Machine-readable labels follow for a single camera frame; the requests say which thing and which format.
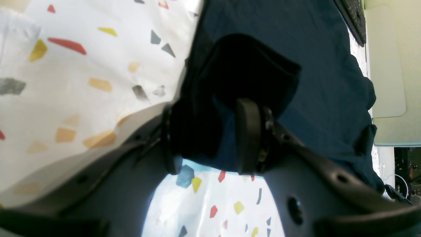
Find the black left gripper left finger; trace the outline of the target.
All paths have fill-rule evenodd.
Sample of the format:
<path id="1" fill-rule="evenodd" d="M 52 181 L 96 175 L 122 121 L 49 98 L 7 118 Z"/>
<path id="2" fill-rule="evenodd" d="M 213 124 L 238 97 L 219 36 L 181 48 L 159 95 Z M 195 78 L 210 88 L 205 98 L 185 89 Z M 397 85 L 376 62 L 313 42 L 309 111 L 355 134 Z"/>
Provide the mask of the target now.
<path id="1" fill-rule="evenodd" d="M 1 210 L 1 228 L 23 237 L 140 237 L 153 194 L 182 159 L 172 158 L 172 108 L 143 125 L 48 195 Z"/>

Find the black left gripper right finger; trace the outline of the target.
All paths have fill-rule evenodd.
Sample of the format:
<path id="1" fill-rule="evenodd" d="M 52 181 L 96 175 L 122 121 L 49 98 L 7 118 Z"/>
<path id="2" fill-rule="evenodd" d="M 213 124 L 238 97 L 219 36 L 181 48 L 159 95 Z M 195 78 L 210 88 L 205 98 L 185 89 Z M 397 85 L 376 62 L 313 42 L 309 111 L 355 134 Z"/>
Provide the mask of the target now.
<path id="1" fill-rule="evenodd" d="M 236 101 L 239 174 L 262 176 L 286 237 L 416 237 L 420 206 L 395 203 L 302 144 L 269 108 Z"/>

